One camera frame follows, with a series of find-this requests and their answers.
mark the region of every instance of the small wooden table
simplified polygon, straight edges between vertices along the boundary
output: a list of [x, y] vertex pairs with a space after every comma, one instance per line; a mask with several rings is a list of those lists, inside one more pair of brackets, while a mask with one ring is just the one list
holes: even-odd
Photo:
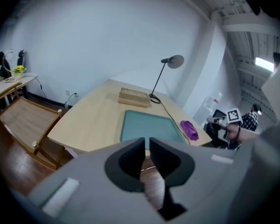
[[37, 77], [37, 74], [29, 72], [29, 73], [25, 73], [24, 77], [22, 79], [14, 81], [14, 82], [6, 83], [5, 80], [1, 80], [0, 81], [0, 99], [13, 92], [13, 90], [11, 90], [10, 92], [5, 93], [6, 90], [8, 90], [15, 83], [22, 82], [22, 84], [17, 86], [17, 89], [20, 89], [23, 86], [27, 85], [29, 82], [33, 81], [35, 79], [35, 77]]
[[[169, 117], [161, 104], [149, 108], [118, 103], [121, 88], [128, 88], [149, 93], [151, 90], [126, 84], [115, 80], [107, 80], [101, 87], [90, 92], [74, 105], [48, 134], [52, 141], [70, 148], [73, 151], [90, 152], [119, 143], [120, 131], [126, 110], [135, 110], [149, 114]], [[190, 121], [198, 131], [199, 139], [191, 141], [191, 145], [200, 146], [211, 142], [208, 134], [201, 129], [172, 99], [156, 92], [170, 115], [180, 127], [182, 120]]]

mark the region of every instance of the white pillar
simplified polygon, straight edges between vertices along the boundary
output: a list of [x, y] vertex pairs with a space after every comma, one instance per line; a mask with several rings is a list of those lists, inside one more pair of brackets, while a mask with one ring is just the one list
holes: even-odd
[[222, 29], [222, 17], [213, 12], [206, 25], [199, 50], [189, 71], [186, 82], [175, 101], [191, 117], [210, 94], [212, 85], [221, 66], [227, 34]]

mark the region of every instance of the plaid shirt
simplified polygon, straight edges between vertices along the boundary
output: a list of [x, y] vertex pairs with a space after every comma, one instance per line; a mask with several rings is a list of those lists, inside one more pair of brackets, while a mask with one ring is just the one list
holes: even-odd
[[255, 131], [258, 126], [258, 116], [255, 113], [249, 112], [242, 116], [243, 124], [242, 128]]

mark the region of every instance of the lamp base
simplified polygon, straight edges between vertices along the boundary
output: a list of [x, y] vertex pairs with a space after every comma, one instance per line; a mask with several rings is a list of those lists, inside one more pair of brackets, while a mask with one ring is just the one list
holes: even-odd
[[150, 100], [156, 104], [160, 104], [161, 100], [159, 98], [157, 98], [154, 94], [149, 94], [148, 95], [150, 97]]

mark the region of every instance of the ceiling light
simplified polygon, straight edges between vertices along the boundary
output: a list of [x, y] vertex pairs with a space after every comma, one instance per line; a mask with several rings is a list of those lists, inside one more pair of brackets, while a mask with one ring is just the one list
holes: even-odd
[[263, 67], [263, 68], [265, 68], [265, 69], [267, 69], [271, 72], [274, 72], [274, 69], [275, 69], [274, 63], [271, 63], [271, 62], [269, 62], [267, 60], [264, 60], [264, 59], [261, 59], [259, 57], [257, 57], [255, 59], [255, 65], [261, 66], [261, 67]]

